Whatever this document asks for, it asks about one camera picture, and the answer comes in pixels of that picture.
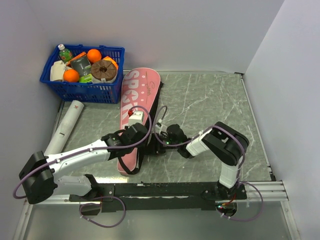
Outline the pink racket bag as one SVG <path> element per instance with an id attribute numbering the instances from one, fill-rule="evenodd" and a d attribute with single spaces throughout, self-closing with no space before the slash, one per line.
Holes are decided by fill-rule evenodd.
<path id="1" fill-rule="evenodd" d="M 120 128 L 128 125 L 128 110 L 136 105 L 143 106 L 155 118 L 160 90 L 163 86 L 157 71 L 147 67 L 134 68 L 123 78 L 120 98 Z M 147 147 L 135 148 L 117 162 L 117 170 L 122 175 L 135 175 L 140 171 Z"/>

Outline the blue plastic basket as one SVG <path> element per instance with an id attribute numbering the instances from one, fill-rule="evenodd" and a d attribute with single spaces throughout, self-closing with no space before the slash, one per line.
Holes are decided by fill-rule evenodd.
<path id="1" fill-rule="evenodd" d="M 60 60 L 59 48 L 56 46 L 48 57 L 40 82 L 48 85 L 62 100 L 71 102 L 77 100 L 83 103 L 118 103 L 121 95 L 122 82 L 124 78 L 124 62 L 125 48 L 122 46 L 85 46 L 82 44 L 67 44 L 65 46 L 75 56 L 82 52 L 88 52 L 91 49 L 100 51 L 103 57 L 111 57 L 118 64 L 118 73 L 112 83 L 79 83 L 79 82 L 64 82 L 51 81 L 50 72 L 54 62 Z"/>

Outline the white shuttlecock tube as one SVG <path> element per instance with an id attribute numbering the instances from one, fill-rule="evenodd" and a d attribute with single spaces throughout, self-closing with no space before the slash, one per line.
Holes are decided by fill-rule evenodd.
<path id="1" fill-rule="evenodd" d="M 71 102 L 44 152 L 45 156 L 59 154 L 62 152 L 83 108 L 84 104 L 80 101 L 73 100 Z"/>

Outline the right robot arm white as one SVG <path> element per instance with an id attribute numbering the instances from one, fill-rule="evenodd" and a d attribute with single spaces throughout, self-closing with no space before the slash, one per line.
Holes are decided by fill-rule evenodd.
<path id="1" fill-rule="evenodd" d="M 185 159 L 208 152 L 214 154 L 221 161 L 221 172 L 214 194 L 221 200 L 237 195 L 241 167 L 250 145 L 245 135 L 220 121 L 192 138 L 187 137 L 178 124 L 166 127 L 157 122 L 152 130 L 153 140 L 149 145 L 154 147 L 153 153 L 156 155 L 173 149 Z"/>

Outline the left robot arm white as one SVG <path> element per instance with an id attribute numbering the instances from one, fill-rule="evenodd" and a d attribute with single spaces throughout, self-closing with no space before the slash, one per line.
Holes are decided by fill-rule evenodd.
<path id="1" fill-rule="evenodd" d="M 90 174 L 73 177 L 69 173 L 90 164 L 119 159 L 144 144 L 150 133 L 150 127 L 135 123 L 74 150 L 49 155 L 42 151 L 33 153 L 18 175 L 25 198 L 32 205 L 64 194 L 95 200 L 99 195 L 95 178 Z"/>

